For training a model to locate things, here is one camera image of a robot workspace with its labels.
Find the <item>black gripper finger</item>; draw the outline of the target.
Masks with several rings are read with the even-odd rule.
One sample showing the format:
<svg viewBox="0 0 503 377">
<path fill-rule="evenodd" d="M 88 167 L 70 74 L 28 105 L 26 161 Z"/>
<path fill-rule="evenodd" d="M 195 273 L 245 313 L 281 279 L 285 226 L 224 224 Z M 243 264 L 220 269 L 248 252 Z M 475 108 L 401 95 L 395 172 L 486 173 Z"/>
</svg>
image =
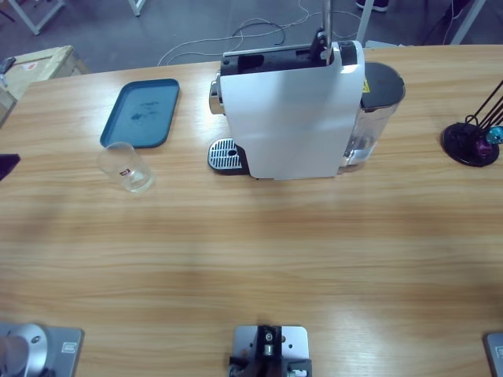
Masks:
<svg viewBox="0 0 503 377">
<path fill-rule="evenodd" d="M 6 178 L 20 162 L 18 154 L 1 154 L 0 155 L 0 181 Z"/>
</svg>

